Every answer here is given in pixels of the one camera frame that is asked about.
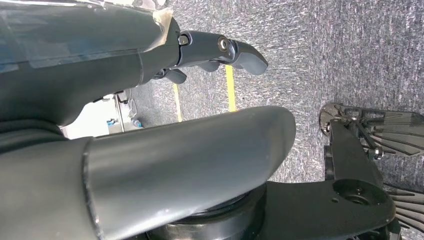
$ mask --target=yellow tape line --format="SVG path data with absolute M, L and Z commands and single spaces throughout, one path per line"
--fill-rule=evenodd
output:
M 175 83 L 173 84 L 173 92 L 175 95 L 176 116 L 178 117 L 178 122 L 182 122 L 183 117 L 181 115 L 180 95 L 178 94 L 178 85 Z
M 228 110 L 230 112 L 235 112 L 237 111 L 237 108 L 236 108 L 236 93 L 234 91 L 233 67 L 230 65 L 225 65 L 225 74 L 226 74 L 226 88 L 228 92 Z

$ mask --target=gray carpet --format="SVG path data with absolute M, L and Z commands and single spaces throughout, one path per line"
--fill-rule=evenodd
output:
M 239 109 L 291 110 L 297 136 L 271 178 L 322 181 L 320 108 L 328 102 L 424 114 L 424 3 L 419 0 L 171 0 L 182 30 L 221 33 L 255 46 L 269 62 L 261 76 L 234 71 Z M 179 86 L 184 120 L 227 111 L 224 68 L 185 69 Z M 146 126 L 177 121 L 172 84 L 155 80 L 135 90 Z M 384 157 L 386 182 L 424 191 L 424 157 Z M 404 239 L 424 239 L 405 231 Z

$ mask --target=robotic hand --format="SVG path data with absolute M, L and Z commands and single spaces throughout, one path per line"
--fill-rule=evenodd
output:
M 379 171 L 339 119 L 325 122 L 326 181 L 294 184 L 267 181 L 295 140 L 282 107 L 97 138 L 58 128 L 107 94 L 220 64 L 268 66 L 166 11 L 0 0 L 0 239 L 400 238 Z

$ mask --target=translucent plastic part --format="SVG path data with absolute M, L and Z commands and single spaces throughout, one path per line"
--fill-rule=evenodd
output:
M 0 73 L 147 52 L 166 43 L 171 19 L 97 0 L 0 0 Z

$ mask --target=bolt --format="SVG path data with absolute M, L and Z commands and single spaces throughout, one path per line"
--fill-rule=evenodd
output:
M 331 131 L 331 125 L 330 125 L 330 123 L 329 123 L 329 122 L 325 125 L 325 131 L 326 131 L 327 133 L 329 133 L 329 132 Z
M 189 38 L 186 35 L 181 35 L 178 37 L 178 44 L 179 45 L 187 45 L 189 44 Z
M 225 36 L 220 36 L 218 39 L 219 50 L 221 50 L 221 52 L 226 53 L 229 47 L 230 47 L 230 42 L 228 41 L 228 38 L 226 38 Z
M 384 156 L 384 152 L 383 152 L 382 149 L 380 149 L 378 147 L 374 150 L 374 159 L 375 160 L 381 160 L 383 156 Z

